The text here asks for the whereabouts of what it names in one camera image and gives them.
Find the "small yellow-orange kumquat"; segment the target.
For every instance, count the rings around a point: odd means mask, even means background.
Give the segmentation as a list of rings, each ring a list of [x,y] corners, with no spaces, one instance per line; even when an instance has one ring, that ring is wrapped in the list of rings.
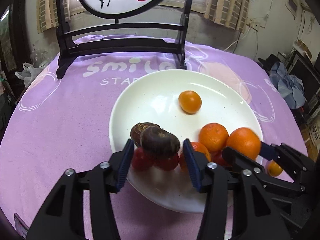
[[[266,165],[266,172],[272,177],[277,177],[283,172],[283,169],[274,160],[271,160]]]

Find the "red cherry tomato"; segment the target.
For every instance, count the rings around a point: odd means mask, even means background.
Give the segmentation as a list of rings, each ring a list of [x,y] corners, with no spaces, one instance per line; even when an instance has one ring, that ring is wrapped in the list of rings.
[[[227,161],[225,161],[225,159],[223,159],[222,151],[212,153],[212,162],[214,162],[222,167],[231,167],[231,165],[229,163],[227,163]]]
[[[146,171],[155,163],[154,156],[142,147],[135,149],[131,165],[136,171]]]
[[[163,171],[172,171],[179,164],[179,155],[175,153],[169,157],[161,157],[155,161],[155,166]]]

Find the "big mandarin orange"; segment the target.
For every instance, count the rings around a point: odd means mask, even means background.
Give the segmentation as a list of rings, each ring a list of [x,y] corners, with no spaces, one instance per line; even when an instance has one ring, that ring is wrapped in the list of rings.
[[[208,149],[206,148],[206,146],[204,146],[200,142],[191,142],[191,145],[193,147],[193,150],[203,153],[204,156],[207,158],[207,160],[211,161],[211,155],[210,155]],[[185,157],[184,157],[183,151],[181,151],[181,153],[180,153],[180,168],[182,171],[187,171],[187,169],[188,169],[187,164],[185,162]]]

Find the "red cherry tomato front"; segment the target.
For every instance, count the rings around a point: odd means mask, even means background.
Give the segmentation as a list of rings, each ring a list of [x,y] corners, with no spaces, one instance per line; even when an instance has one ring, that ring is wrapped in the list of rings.
[[[172,171],[179,164],[179,155],[175,153],[169,157],[161,157],[155,161],[155,166],[163,171]]]

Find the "dark brown fruit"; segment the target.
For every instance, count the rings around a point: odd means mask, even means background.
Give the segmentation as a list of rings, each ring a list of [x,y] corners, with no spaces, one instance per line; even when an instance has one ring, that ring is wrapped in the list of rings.
[[[140,147],[140,135],[149,127],[158,127],[159,125],[151,122],[139,122],[131,128],[130,137],[137,147]]]
[[[142,148],[156,157],[170,157],[180,150],[179,139],[157,126],[149,127],[140,135]]]

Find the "small orange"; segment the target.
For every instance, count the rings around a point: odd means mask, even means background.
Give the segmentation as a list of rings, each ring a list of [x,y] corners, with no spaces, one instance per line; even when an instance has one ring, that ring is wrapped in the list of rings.
[[[192,90],[183,91],[179,95],[178,101],[181,109],[188,114],[195,114],[202,106],[202,100],[199,94]]]

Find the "dark brown fruit front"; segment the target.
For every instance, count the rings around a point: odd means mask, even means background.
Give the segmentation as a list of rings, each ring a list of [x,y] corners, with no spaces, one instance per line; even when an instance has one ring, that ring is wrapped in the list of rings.
[[[130,137],[137,147],[140,147],[140,135],[149,127],[158,127],[159,125],[151,122],[139,122],[131,128]]]

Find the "smartphone with lit screen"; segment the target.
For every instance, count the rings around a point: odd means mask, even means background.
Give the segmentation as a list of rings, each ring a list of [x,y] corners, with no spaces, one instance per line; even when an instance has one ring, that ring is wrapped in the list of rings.
[[[17,233],[23,238],[26,239],[29,226],[23,221],[23,219],[17,214],[14,213],[14,222],[15,222],[15,229]]]

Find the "blue clothes pile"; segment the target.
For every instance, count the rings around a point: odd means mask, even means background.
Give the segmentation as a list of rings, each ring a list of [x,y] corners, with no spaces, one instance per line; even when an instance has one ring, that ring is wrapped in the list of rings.
[[[295,75],[288,74],[282,62],[276,62],[271,67],[269,78],[290,109],[298,109],[304,106],[303,82]]]

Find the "white oval plate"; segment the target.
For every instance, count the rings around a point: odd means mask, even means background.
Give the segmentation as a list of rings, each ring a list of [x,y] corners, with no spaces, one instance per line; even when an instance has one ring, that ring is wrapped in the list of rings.
[[[180,107],[178,97],[186,90],[195,91],[202,106],[195,114]],[[188,70],[161,70],[140,77],[119,96],[111,112],[109,139],[112,151],[121,150],[130,138],[131,128],[139,122],[158,124],[179,141],[196,141],[200,129],[208,123],[223,125],[228,132],[247,127],[263,135],[248,103],[223,82]],[[166,209],[182,213],[202,213],[204,194],[193,187],[189,174],[179,167],[163,171],[151,167],[145,172],[130,169],[128,182],[144,197]]]

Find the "black monitor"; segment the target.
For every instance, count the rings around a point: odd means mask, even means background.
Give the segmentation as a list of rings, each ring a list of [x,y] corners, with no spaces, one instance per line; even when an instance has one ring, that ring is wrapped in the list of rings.
[[[304,87],[304,95],[309,102],[319,91],[319,72],[314,68],[310,59],[295,50],[290,57],[292,65],[288,73],[299,78]]]

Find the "purple tablecloth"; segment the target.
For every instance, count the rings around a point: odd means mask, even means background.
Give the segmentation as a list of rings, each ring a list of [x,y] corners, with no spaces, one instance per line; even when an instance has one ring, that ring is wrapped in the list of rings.
[[[268,75],[254,61],[187,43],[189,70],[226,83],[247,101],[266,143],[306,153],[300,130]],[[1,142],[1,209],[30,226],[43,201],[68,168],[90,170],[111,154],[108,123],[120,93],[145,74],[172,69],[165,53],[112,53],[77,58],[62,79],[53,60],[22,96]]]

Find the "white plastic bag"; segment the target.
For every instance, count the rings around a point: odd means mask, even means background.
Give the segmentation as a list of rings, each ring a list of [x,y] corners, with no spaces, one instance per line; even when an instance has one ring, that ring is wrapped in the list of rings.
[[[28,88],[36,77],[42,72],[42,68],[35,68],[30,63],[23,64],[23,70],[21,72],[15,72],[18,79],[23,81],[25,88]]]

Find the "right checked curtain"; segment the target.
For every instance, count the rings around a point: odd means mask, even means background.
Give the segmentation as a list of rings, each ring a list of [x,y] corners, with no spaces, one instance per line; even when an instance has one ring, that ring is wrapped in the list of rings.
[[[248,11],[249,0],[206,0],[204,18],[243,33]]]

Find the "checked curtain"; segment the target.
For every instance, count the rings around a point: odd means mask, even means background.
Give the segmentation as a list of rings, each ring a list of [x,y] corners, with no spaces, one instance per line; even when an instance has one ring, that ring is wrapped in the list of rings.
[[[58,16],[56,0],[37,0],[36,23],[39,34],[57,27]]]
[[[243,33],[248,11],[249,0],[206,0],[204,18]]]

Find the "left checked curtain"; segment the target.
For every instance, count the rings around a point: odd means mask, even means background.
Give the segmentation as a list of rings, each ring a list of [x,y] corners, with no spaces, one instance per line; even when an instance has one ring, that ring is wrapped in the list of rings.
[[[36,23],[39,34],[57,27],[58,16],[56,0],[37,0]]]

